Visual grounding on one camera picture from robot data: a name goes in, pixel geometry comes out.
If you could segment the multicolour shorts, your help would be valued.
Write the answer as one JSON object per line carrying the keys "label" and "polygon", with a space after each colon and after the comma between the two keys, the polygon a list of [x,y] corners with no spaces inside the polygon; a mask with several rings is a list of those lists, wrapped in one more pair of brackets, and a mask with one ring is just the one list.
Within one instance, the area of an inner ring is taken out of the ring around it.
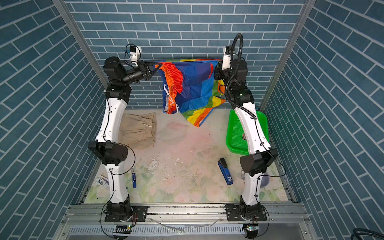
{"label": "multicolour shorts", "polygon": [[163,112],[181,113],[200,127],[211,111],[224,104],[224,82],[215,80],[219,60],[191,59],[162,62],[158,73],[162,77]]}

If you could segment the beige shorts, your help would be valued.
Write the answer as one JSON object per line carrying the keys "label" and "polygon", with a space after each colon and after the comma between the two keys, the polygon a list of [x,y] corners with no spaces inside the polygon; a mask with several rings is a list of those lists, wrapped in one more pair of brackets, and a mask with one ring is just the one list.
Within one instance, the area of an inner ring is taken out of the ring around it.
{"label": "beige shorts", "polygon": [[157,116],[155,113],[144,115],[123,114],[118,143],[133,150],[143,150],[156,143]]}

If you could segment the green plastic basket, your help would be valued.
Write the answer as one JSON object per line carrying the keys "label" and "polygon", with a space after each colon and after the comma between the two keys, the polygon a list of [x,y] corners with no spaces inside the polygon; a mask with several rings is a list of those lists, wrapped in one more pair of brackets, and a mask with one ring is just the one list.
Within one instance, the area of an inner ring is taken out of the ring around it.
{"label": "green plastic basket", "polygon": [[268,119],[262,112],[256,111],[256,120],[245,117],[239,118],[239,111],[230,111],[226,145],[230,152],[238,155],[248,155],[249,150],[261,152],[271,148],[269,141]]}

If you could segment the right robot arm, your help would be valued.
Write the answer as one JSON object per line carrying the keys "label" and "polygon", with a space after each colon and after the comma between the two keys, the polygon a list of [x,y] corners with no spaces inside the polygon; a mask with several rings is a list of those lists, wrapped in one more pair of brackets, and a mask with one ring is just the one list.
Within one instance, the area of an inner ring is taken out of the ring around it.
{"label": "right robot arm", "polygon": [[265,221],[267,211],[260,202],[260,189],[267,168],[278,156],[278,151],[271,147],[263,133],[252,92],[246,86],[247,64],[241,59],[234,62],[232,68],[230,63],[219,61],[214,78],[224,82],[219,90],[239,118],[248,145],[248,155],[240,158],[245,172],[245,188],[238,209],[244,220]]}

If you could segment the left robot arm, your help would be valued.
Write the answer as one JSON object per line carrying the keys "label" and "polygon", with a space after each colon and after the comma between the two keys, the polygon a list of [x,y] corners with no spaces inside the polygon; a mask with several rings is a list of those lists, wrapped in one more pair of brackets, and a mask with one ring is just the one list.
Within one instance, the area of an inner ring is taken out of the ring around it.
{"label": "left robot arm", "polygon": [[118,142],[123,113],[132,92],[131,84],[149,80],[162,63],[140,60],[130,70],[126,69],[127,66],[129,64],[118,57],[105,60],[103,69],[109,80],[105,90],[105,114],[96,139],[88,144],[107,171],[110,199],[106,204],[106,215],[118,222],[127,222],[133,216],[124,170],[125,160],[132,149]]}

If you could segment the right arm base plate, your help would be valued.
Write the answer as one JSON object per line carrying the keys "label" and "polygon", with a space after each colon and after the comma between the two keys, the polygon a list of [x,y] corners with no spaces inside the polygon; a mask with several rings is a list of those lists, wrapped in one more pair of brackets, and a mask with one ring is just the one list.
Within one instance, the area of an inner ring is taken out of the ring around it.
{"label": "right arm base plate", "polygon": [[256,204],[253,206],[246,206],[245,204],[226,204],[224,206],[226,211],[227,220],[229,222],[239,221],[267,221],[267,213],[264,206]]}

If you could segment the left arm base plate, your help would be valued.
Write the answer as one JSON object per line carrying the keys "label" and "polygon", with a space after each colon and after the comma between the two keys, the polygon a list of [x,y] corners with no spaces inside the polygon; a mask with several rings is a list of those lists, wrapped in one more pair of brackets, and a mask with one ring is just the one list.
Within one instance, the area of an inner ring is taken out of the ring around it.
{"label": "left arm base plate", "polygon": [[140,223],[145,222],[148,209],[148,206],[131,206],[126,210],[113,210],[112,207],[106,207],[103,213],[106,215],[107,223]]}

